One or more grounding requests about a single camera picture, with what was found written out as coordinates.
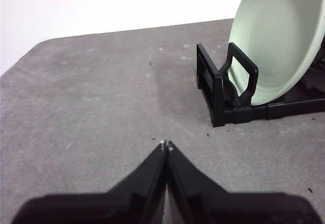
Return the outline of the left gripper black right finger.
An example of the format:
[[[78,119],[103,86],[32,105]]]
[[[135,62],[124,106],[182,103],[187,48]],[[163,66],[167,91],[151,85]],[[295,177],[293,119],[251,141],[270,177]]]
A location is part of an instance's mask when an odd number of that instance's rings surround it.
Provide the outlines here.
[[[185,223],[317,223],[305,198],[286,193],[231,193],[167,142],[168,185]]]

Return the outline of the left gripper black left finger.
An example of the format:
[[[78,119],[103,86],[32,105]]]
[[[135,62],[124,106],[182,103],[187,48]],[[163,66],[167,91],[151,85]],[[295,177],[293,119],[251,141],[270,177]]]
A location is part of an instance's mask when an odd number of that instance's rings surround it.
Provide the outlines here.
[[[166,191],[165,141],[103,193],[51,194],[28,200],[13,223],[152,223]]]

